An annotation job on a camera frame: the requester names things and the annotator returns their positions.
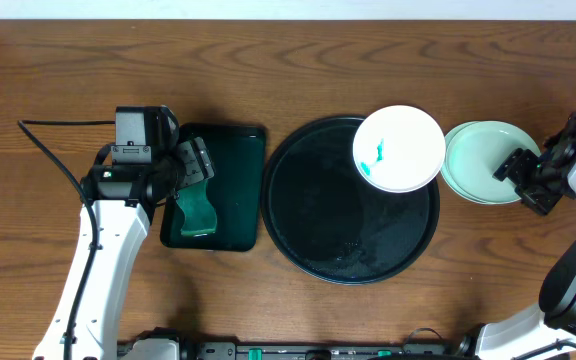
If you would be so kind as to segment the pink plate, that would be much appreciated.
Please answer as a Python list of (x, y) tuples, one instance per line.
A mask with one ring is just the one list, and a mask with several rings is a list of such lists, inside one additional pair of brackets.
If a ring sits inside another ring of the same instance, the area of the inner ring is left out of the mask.
[(428, 185), (445, 156), (445, 138), (437, 121), (407, 105), (388, 106), (367, 116), (352, 142), (353, 162), (361, 177), (389, 193)]

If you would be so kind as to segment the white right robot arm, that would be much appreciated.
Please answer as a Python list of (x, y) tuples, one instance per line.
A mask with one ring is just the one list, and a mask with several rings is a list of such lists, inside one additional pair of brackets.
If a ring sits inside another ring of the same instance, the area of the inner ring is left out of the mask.
[[(509, 180), (523, 205), (545, 216), (562, 197), (576, 199), (576, 111), (536, 155), (516, 149), (493, 174)], [(576, 351), (576, 240), (547, 274), (537, 304), (483, 325), (462, 341), (473, 359), (558, 359)]]

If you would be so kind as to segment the mint green plate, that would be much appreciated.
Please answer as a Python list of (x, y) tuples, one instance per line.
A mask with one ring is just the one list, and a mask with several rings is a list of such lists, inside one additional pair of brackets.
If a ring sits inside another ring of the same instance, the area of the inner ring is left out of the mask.
[[(470, 121), (470, 122), (465, 122), (462, 123), (460, 125), (457, 125), (456, 127), (454, 127), (452, 130), (450, 130), (446, 135), (445, 135), (445, 145), (446, 147), (449, 147), (450, 142), (452, 141), (452, 139), (464, 128), (466, 128), (467, 126), (473, 125), (475, 124), (475, 121)], [(461, 187), (459, 187), (455, 181), (452, 178), (452, 175), (450, 174), (449, 170), (448, 170), (448, 158), (449, 156), (446, 155), (445, 159), (444, 159), (444, 163), (442, 165), (441, 168), (441, 175), (444, 179), (444, 181), (446, 182), (446, 184), (460, 197), (469, 200), (471, 202), (477, 203), (477, 204), (485, 204), (485, 201), (473, 197), (470, 194), (468, 194), (467, 192), (465, 192)]]
[(498, 181), (493, 173), (517, 148), (541, 154), (537, 143), (522, 129), (502, 121), (478, 121), (461, 130), (447, 147), (448, 170), (455, 183), (485, 204), (519, 200), (515, 185)]

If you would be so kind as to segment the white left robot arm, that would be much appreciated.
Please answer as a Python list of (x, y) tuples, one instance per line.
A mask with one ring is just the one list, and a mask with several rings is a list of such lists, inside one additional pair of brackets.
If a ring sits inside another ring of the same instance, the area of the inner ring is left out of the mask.
[(78, 184), (83, 206), (79, 238), (57, 310), (36, 359), (184, 359), (191, 351), (173, 330), (155, 328), (126, 350), (119, 323), (133, 265), (157, 204), (214, 175), (205, 142), (191, 138), (166, 148), (150, 163), (132, 159), (141, 146), (109, 145)]

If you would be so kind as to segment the green sponge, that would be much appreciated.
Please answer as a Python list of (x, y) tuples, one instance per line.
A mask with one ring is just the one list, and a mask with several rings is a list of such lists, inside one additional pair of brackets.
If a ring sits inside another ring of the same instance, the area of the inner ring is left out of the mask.
[(180, 189), (177, 206), (184, 215), (180, 233), (184, 237), (206, 236), (217, 230), (217, 213), (208, 199), (208, 180)]

